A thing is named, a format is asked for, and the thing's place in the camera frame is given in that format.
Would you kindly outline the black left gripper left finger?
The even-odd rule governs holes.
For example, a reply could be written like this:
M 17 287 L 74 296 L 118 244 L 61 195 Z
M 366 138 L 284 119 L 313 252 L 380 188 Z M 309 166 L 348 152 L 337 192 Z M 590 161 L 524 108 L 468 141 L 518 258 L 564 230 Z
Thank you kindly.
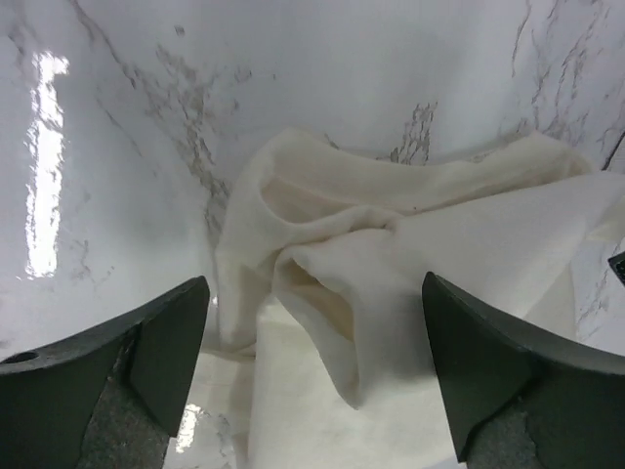
M 187 404 L 210 300 L 194 277 L 1 362 L 4 468 L 160 468 Z

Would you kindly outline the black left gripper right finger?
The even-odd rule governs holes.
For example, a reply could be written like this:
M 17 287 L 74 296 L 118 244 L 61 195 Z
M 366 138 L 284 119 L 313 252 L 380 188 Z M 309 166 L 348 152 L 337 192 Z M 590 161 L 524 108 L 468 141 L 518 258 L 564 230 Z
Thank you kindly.
M 469 463 L 504 414 L 543 468 L 624 465 L 624 359 L 500 311 L 428 273 L 423 312 L 455 454 Z

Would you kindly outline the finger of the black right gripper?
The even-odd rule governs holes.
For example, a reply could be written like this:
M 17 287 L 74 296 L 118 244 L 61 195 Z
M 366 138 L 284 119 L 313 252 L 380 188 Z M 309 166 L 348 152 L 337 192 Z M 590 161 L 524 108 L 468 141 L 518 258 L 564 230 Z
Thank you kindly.
M 625 285 L 625 253 L 619 253 L 607 260 L 609 267 L 614 272 L 619 282 Z

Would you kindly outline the cream white t shirt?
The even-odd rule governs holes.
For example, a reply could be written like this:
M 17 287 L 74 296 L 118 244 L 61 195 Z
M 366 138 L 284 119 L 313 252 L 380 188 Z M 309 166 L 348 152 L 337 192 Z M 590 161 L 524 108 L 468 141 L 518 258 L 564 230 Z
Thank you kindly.
M 574 331 L 570 263 L 622 225 L 624 178 L 538 133 L 478 162 L 405 166 L 298 130 L 267 142 L 215 251 L 221 349 L 207 408 L 240 468 L 434 468 L 452 440 L 423 309 L 427 273 Z

